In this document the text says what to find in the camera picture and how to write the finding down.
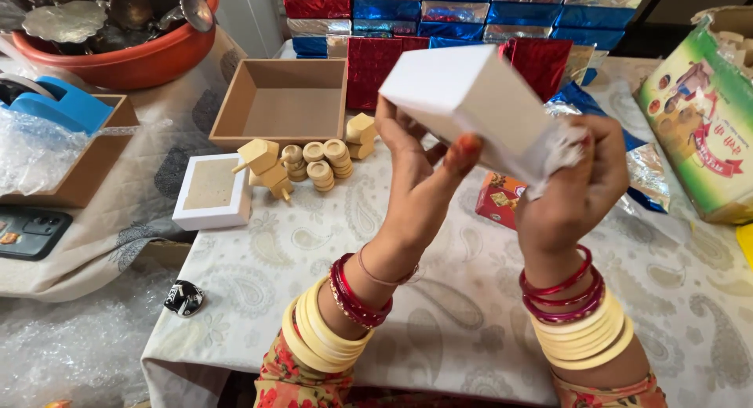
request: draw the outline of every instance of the white cardboard box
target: white cardboard box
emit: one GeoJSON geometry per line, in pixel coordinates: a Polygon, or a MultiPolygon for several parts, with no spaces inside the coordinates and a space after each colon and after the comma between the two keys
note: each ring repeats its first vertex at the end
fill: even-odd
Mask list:
{"type": "Polygon", "coordinates": [[[231,170],[242,164],[237,153],[192,156],[188,160],[173,221],[184,230],[242,226],[251,215],[249,170],[231,170]]]}
{"type": "Polygon", "coordinates": [[[380,94],[445,143],[479,134],[486,168],[542,183],[546,143],[558,123],[497,52],[496,45],[407,51],[380,94]]]}

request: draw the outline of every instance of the mobile phone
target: mobile phone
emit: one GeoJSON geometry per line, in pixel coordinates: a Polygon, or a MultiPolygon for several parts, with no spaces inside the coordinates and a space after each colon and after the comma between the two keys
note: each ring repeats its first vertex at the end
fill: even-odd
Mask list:
{"type": "Polygon", "coordinates": [[[0,207],[0,257],[45,259],[71,223],[73,217],[60,211],[0,207]]]}

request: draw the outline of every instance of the white tablecloth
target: white tablecloth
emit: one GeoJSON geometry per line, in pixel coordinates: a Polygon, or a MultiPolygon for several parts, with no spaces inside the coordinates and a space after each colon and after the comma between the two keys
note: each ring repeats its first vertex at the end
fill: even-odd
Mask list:
{"type": "MultiPolygon", "coordinates": [[[[221,153],[209,132],[246,54],[221,29],[202,62],[163,86],[128,92],[146,127],[133,136],[89,206],[38,262],[2,259],[0,297],[75,299],[117,278],[149,241],[177,239],[173,216],[188,159],[221,153]],[[154,127],[165,120],[171,125],[154,127]]],[[[0,68],[14,63],[0,57],[0,68]]]]}
{"type": "MultiPolygon", "coordinates": [[[[657,64],[609,58],[587,88],[650,141],[628,87],[657,64]]],[[[556,403],[520,302],[516,233],[474,212],[484,173],[476,169],[458,190],[421,261],[421,280],[395,293],[392,314],[355,366],[357,384],[556,403]]],[[[257,188],[247,227],[200,232],[179,277],[203,288],[206,304],[193,317],[165,311],[157,322],[142,356],[152,405],[214,406],[229,369],[257,372],[291,298],[379,229],[390,175],[378,143],[333,191],[296,183],[288,205],[257,188]]],[[[614,209],[583,243],[634,318],[669,406],[748,406],[753,272],[734,229],[697,220],[667,175],[671,214],[694,222],[691,238],[673,240],[614,209]]]]}

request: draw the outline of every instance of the orange bowl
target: orange bowl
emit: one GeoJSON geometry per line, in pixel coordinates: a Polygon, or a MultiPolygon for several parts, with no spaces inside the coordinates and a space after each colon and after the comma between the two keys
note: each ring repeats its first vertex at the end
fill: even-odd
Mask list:
{"type": "MultiPolygon", "coordinates": [[[[206,0],[212,12],[220,0],[206,0]]],[[[144,89],[159,86],[196,67],[215,43],[213,28],[201,33],[185,24],[137,47],[91,56],[61,56],[51,43],[14,31],[13,41],[33,62],[60,67],[90,85],[107,89],[144,89]]]]}

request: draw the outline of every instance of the floral sleeve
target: floral sleeve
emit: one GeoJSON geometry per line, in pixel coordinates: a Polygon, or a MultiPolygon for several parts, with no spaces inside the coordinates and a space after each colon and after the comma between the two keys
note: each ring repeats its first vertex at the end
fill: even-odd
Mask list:
{"type": "Polygon", "coordinates": [[[353,368],[325,374],[303,365],[290,352],[282,332],[269,352],[256,381],[256,408],[314,408],[343,406],[353,384],[353,368]]]}
{"type": "Polygon", "coordinates": [[[553,377],[554,389],[560,398],[562,408],[586,408],[588,406],[666,408],[666,396],[657,385],[657,377],[651,371],[640,383],[616,389],[586,388],[566,383],[554,374],[553,377]]]}

